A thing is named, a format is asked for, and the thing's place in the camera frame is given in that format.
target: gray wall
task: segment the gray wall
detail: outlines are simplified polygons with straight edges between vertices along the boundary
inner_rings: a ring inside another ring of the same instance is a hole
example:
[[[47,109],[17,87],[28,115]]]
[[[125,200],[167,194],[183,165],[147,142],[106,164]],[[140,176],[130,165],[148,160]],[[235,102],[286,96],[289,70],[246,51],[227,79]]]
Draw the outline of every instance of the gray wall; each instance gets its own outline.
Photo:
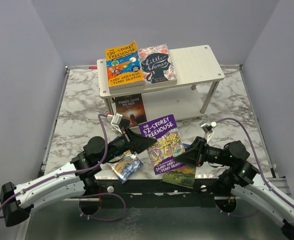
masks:
[[[271,160],[294,197],[294,0],[281,0],[244,64]]]
[[[28,0],[0,0],[0,187],[37,176],[64,65]],[[0,240],[16,228],[0,219]]]
[[[243,64],[279,0],[31,0],[66,65],[96,64],[106,48],[209,44]]]

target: marble surface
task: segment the marble surface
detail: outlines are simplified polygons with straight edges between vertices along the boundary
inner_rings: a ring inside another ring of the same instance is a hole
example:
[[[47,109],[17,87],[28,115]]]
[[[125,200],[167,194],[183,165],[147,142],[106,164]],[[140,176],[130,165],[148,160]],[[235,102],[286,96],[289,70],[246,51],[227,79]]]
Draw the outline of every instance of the marble surface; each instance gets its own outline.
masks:
[[[182,141],[190,144],[196,136],[203,137],[204,132],[199,126],[203,121],[211,122],[226,117],[236,118],[248,130],[265,176],[272,177],[240,71],[236,68],[223,68],[223,71],[226,77],[219,83],[208,106],[206,116],[202,120],[194,118],[178,121]],[[208,83],[197,86],[197,91],[203,96],[203,99],[206,97],[210,85]],[[98,113],[105,114],[107,109],[104,101],[99,96],[97,70],[71,70],[52,139],[45,174],[70,161],[72,157],[83,150],[82,147],[86,145],[91,137],[103,136],[97,118]],[[104,123],[108,141],[111,141],[117,135],[112,131],[106,120],[104,120]],[[209,143],[211,146],[222,148],[226,143],[238,140],[244,143],[251,154],[248,161],[256,166],[249,142],[243,130],[235,122],[228,121],[218,124]],[[146,151],[138,157],[144,165],[131,179],[162,178],[161,175],[154,174]],[[102,165],[102,169],[96,175],[97,179],[117,179],[108,165]],[[217,178],[224,170],[224,167],[213,168],[205,163],[202,167],[197,168],[196,178]]]

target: small book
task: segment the small book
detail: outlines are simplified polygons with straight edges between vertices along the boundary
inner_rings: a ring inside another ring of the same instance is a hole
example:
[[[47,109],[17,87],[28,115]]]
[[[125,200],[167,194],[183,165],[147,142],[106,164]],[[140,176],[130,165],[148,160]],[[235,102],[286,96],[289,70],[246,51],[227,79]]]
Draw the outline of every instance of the small book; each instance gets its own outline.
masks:
[[[157,86],[177,84],[177,75],[166,44],[140,49],[138,54],[146,88],[153,84]]]
[[[143,136],[157,139],[157,143],[147,149],[155,174],[163,174],[164,182],[193,188],[196,167],[174,161],[174,157],[185,151],[174,116],[142,123],[139,129]]]
[[[117,113],[130,120],[129,127],[136,127],[147,121],[141,94],[119,96],[115,102]]]
[[[115,157],[110,162],[109,166],[111,170],[116,174],[122,184],[142,167],[142,162],[139,158],[129,150],[123,155]]]
[[[106,49],[109,90],[145,85],[136,42]]]

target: shelf top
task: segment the shelf top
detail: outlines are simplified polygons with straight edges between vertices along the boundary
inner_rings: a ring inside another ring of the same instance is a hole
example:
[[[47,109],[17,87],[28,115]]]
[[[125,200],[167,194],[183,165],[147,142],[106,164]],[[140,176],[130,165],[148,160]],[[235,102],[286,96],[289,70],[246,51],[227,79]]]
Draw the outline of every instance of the shelf top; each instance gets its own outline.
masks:
[[[225,77],[209,45],[192,46],[169,50],[172,63],[177,73],[177,84],[172,86],[155,86],[140,90],[130,87],[122,93],[110,94],[108,87],[106,59],[97,61],[100,96],[103,99],[178,88],[196,84],[221,81]]]

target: shelf leg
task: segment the shelf leg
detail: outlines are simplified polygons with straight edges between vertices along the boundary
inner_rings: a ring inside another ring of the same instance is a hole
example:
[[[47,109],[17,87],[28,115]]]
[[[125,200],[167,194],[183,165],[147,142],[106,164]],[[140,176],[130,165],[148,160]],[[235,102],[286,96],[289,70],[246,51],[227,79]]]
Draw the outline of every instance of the shelf leg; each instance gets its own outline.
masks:
[[[209,92],[208,92],[208,94],[206,96],[206,99],[202,104],[202,107],[200,109],[200,113],[202,113],[202,114],[206,113],[207,107],[208,107],[208,105],[209,105],[209,103],[211,101],[211,98],[212,98],[213,94],[215,93],[215,91],[216,91],[216,89],[217,89],[217,87],[219,85],[219,82],[220,81],[215,81],[215,82],[212,83],[212,85],[211,85],[211,87],[209,89]]]
[[[111,114],[114,114],[110,98],[106,98],[106,99],[104,99],[104,101],[105,101],[106,107],[108,109],[108,112]]]

